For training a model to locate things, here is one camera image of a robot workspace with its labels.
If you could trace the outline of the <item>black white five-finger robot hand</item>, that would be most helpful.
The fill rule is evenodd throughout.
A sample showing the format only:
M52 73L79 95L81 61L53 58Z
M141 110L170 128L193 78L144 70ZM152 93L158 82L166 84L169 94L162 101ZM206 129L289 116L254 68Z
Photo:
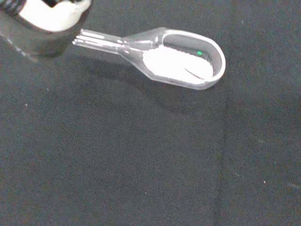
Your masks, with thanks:
M0 36L22 56L61 55L83 27L91 0L2 0Z

